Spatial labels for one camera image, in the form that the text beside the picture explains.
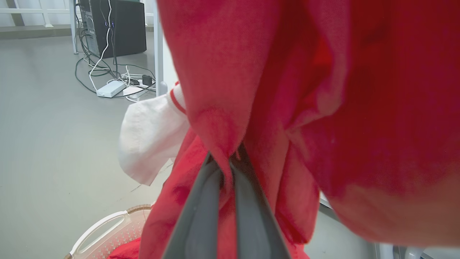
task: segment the computer tower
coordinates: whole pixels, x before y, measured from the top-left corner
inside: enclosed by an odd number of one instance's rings
[[[109,1],[112,12],[109,20]],[[109,31],[109,47],[104,58],[114,55],[123,56],[141,53],[147,50],[145,41],[144,4],[129,0],[80,0],[83,29],[91,53],[101,57],[107,46],[106,36]]]

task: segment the red fabric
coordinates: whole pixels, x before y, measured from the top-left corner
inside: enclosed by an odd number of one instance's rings
[[[109,259],[138,259],[140,243],[141,238],[138,238],[117,247],[110,253]]]
[[[141,259],[161,257],[207,150],[226,174],[219,258],[236,258],[227,160],[241,142],[294,258],[319,189],[368,240],[460,245],[457,1],[158,7],[197,137],[149,215]]]

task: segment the white cable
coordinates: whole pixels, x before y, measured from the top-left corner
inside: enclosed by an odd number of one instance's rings
[[[126,65],[126,73],[128,74],[128,85],[131,84],[131,77],[129,76],[129,67]]]
[[[95,67],[93,66],[92,64],[89,63],[89,60],[86,59],[86,57],[83,58],[84,61],[86,61],[88,63],[88,66],[90,67]],[[96,67],[96,70],[99,70],[99,71],[108,71],[110,70],[109,67]]]
[[[108,21],[109,21],[109,24],[110,24],[110,15],[112,14],[112,5],[110,4],[110,0],[108,0],[109,2],[109,16],[108,16]],[[110,32],[110,26],[109,28],[107,29],[107,35],[105,36],[105,41],[107,42],[107,45],[105,46],[105,49],[102,51],[102,54],[101,54],[101,58],[96,62],[96,64],[94,65],[94,67],[91,69],[91,72],[89,72],[89,79],[91,80],[91,83],[92,83],[92,86],[94,87],[94,89],[97,91],[98,89],[96,88],[96,86],[94,85],[94,82],[91,78],[91,74],[92,72],[94,71],[94,69],[96,69],[96,67],[98,66],[99,62],[101,62],[102,58],[104,57],[104,53],[105,51],[107,50],[107,48],[109,47],[109,32]]]
[[[131,102],[138,102],[138,101],[136,101],[136,100],[133,100],[133,99],[131,99],[131,98],[128,98],[127,96],[125,96],[125,98],[128,99],[128,101],[131,101]]]

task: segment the laundry basket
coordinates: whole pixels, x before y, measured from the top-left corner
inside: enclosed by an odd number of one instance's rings
[[[115,248],[141,236],[145,220],[150,213],[150,207],[150,204],[135,206],[99,220],[81,235],[77,243],[74,244],[72,251],[64,259],[106,259]],[[113,227],[86,247],[82,247],[83,243],[96,230],[118,218],[120,221]]]

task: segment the red garment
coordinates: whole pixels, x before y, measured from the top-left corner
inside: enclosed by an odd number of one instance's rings
[[[227,160],[242,141],[294,258],[318,187],[367,240],[460,245],[457,1],[158,7],[198,137],[188,133],[149,215],[141,259],[161,257],[207,150],[226,174],[219,258],[236,258]]]
[[[139,245],[141,238],[134,239],[133,241],[117,247],[109,255],[109,259],[138,259]]]

